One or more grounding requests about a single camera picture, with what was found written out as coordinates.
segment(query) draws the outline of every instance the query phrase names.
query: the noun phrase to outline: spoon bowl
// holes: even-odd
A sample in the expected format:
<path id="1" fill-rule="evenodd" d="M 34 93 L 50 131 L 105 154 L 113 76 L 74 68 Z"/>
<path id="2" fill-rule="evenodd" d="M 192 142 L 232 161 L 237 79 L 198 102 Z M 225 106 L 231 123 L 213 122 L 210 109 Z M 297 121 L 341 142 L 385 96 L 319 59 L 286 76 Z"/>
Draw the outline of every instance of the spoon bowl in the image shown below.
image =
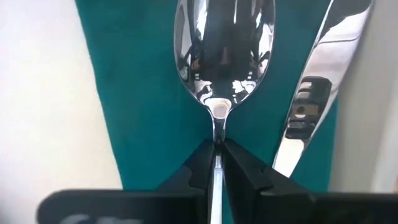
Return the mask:
<path id="1" fill-rule="evenodd" d="M 174 52 L 190 94 L 210 112 L 213 140 L 260 84 L 274 40 L 274 0 L 179 0 Z"/>

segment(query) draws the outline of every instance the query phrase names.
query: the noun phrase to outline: white surface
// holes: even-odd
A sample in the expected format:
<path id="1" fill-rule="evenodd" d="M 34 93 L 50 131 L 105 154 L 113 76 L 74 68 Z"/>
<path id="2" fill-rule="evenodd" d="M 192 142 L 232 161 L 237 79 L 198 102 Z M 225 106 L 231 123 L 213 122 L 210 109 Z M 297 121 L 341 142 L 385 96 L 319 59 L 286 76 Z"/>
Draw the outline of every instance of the white surface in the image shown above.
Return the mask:
<path id="1" fill-rule="evenodd" d="M 340 92 L 330 190 L 392 192 L 398 174 L 398 1 L 375 1 Z"/>
<path id="2" fill-rule="evenodd" d="M 0 223 L 53 191 L 120 188 L 73 0 L 0 2 Z"/>

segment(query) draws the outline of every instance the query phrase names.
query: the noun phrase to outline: silver spoon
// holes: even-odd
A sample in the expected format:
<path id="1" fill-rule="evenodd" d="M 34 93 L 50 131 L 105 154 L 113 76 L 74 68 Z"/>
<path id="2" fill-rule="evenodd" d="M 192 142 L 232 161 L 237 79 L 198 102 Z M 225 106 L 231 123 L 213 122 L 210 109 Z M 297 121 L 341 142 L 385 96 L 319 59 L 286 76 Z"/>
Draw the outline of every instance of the silver spoon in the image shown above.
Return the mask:
<path id="1" fill-rule="evenodd" d="M 260 84 L 274 40 L 274 0 L 179 0 L 174 50 L 178 73 L 210 112 L 213 140 L 225 139 L 229 112 Z M 211 223 L 221 221 L 223 171 L 216 153 Z"/>
<path id="2" fill-rule="evenodd" d="M 329 112 L 372 0 L 331 0 L 296 87 L 273 168 L 290 177 Z"/>

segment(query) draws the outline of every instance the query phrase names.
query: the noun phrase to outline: black object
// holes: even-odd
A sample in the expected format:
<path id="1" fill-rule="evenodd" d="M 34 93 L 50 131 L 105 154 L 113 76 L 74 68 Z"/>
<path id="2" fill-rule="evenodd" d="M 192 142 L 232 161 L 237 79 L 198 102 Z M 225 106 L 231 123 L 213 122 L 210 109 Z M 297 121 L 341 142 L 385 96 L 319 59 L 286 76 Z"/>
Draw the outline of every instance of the black object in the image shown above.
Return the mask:
<path id="1" fill-rule="evenodd" d="M 169 179 L 151 191 L 66 190 L 46 198 L 39 224 L 209 223 L 215 151 L 223 154 L 234 222 L 398 223 L 398 196 L 316 194 L 276 172 L 234 141 L 204 141 Z"/>

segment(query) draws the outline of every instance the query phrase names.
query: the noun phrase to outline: shiny metal surface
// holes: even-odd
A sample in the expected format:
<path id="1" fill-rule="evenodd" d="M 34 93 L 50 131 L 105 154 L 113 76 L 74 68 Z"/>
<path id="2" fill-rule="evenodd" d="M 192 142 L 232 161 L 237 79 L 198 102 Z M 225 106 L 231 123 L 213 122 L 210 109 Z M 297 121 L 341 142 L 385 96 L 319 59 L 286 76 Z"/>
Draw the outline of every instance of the shiny metal surface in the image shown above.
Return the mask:
<path id="1" fill-rule="evenodd" d="M 222 142 L 229 112 L 260 84 L 274 40 L 274 0 L 180 0 L 175 61 L 188 91 L 213 118 Z"/>
<path id="2" fill-rule="evenodd" d="M 290 177 L 325 119 L 357 48 L 371 0 L 332 0 L 298 82 L 273 168 Z"/>

